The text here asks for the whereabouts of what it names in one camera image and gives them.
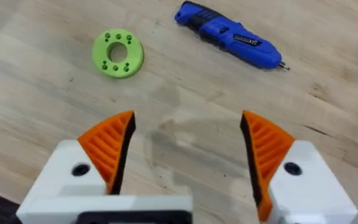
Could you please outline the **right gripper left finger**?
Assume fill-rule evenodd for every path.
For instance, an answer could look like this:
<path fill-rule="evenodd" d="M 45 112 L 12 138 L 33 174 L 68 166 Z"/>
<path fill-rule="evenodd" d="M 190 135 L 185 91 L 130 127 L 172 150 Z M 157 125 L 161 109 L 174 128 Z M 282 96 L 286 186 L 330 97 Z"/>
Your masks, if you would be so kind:
<path fill-rule="evenodd" d="M 129 110 L 77 139 L 60 141 L 26 198 L 118 194 L 134 131 L 135 113 Z"/>

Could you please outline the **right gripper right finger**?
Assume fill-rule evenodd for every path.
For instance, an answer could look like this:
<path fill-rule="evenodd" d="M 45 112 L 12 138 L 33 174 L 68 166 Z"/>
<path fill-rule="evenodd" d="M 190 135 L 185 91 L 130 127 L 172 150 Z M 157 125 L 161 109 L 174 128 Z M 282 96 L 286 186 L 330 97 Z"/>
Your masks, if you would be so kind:
<path fill-rule="evenodd" d="M 358 209 L 310 141 L 243 111 L 249 175 L 261 223 L 352 223 Z"/>

